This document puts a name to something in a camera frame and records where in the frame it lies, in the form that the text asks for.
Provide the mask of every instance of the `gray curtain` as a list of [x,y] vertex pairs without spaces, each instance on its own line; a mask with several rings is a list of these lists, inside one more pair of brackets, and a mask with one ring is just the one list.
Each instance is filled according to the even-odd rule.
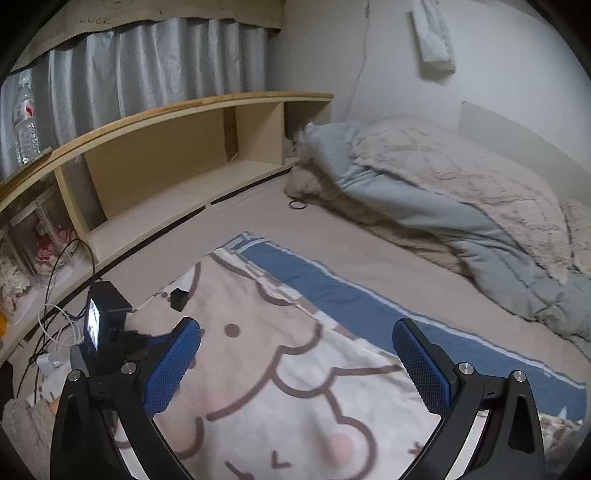
[[[265,90],[266,63],[266,29],[234,21],[173,18],[75,38],[2,85],[0,180],[18,169],[12,108],[26,74],[43,149],[161,105]],[[90,225],[104,221],[84,159],[69,162],[66,173]]]

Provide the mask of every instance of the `textured blue pad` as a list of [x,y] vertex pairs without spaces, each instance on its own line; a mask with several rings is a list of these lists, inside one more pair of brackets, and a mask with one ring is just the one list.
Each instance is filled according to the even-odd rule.
[[396,322],[393,333],[394,349],[427,410],[444,417],[451,405],[449,382],[403,322]]
[[196,321],[187,324],[145,383],[144,411],[151,418],[168,407],[201,343]]

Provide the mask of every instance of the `lit screen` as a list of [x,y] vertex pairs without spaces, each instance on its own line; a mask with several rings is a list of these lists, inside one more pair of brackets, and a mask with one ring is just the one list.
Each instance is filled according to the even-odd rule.
[[90,336],[90,340],[92,344],[95,346],[95,349],[99,349],[99,324],[100,324],[100,313],[99,310],[96,308],[95,302],[90,301],[90,306],[88,308],[88,323],[86,325],[86,331]]

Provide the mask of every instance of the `white wall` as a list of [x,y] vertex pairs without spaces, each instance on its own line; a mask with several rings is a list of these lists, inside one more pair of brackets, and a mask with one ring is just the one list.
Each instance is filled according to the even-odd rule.
[[[366,0],[287,0],[269,42],[269,87],[332,92],[345,119],[362,64]],[[368,56],[348,118],[417,113],[456,128],[472,102],[529,128],[591,172],[591,80],[524,0],[440,0],[457,72],[418,61],[410,0],[371,0]]]

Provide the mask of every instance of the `black ring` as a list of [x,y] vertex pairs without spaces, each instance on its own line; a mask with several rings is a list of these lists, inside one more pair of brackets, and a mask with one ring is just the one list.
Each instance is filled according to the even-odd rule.
[[[296,202],[297,203],[301,203],[302,206],[299,207],[299,208],[298,207],[294,207],[293,204],[296,203]],[[308,204],[306,202],[302,202],[301,200],[292,200],[289,205],[290,205],[290,208],[292,210],[303,210],[304,208],[306,208],[308,206]]]

